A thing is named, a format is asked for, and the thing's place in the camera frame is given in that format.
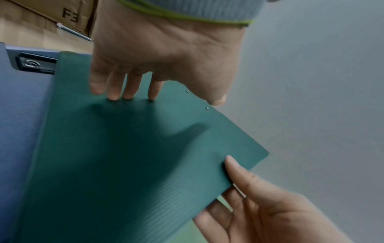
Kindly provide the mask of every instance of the green clipboard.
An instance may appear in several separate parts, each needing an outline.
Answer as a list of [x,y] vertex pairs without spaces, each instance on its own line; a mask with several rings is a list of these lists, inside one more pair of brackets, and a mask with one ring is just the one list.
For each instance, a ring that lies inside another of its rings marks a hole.
[[164,242],[231,185],[226,155],[247,169],[268,155],[178,82],[154,102],[149,74],[132,100],[90,94],[89,65],[59,54],[11,242]]

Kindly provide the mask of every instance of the gray wall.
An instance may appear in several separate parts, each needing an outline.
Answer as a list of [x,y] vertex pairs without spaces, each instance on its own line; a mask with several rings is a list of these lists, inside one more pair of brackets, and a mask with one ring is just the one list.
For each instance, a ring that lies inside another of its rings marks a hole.
[[254,172],[357,243],[384,241],[383,59],[382,0],[265,4],[219,108],[270,151]]

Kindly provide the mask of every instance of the blue surface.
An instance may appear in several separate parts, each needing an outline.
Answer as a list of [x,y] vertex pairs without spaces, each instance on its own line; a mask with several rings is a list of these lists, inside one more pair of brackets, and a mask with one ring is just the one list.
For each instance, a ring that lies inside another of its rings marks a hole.
[[0,243],[18,216],[51,83],[52,75],[13,69],[0,43]]

